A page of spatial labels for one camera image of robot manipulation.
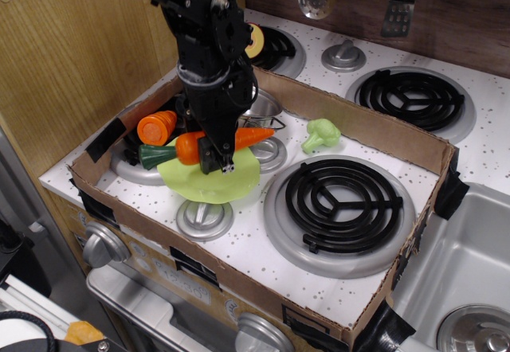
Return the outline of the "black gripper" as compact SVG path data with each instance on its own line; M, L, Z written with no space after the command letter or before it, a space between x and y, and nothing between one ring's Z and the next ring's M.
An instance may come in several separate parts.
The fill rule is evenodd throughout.
M253 70L229 68L207 78L179 68L177 75L190 105L181 113L184 131L204 131L208 137L198 140L201 172L234 172L233 160L226 162L222 157L233 155L237 121L256 99L253 88L257 79Z

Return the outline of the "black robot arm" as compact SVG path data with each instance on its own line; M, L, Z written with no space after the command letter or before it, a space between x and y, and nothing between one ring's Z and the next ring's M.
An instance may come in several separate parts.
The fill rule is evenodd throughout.
M237 121L257 98L245 49L252 27L237 0L150 0L160 6L178 47L177 75L190 116L204 131L202 172L233 171Z

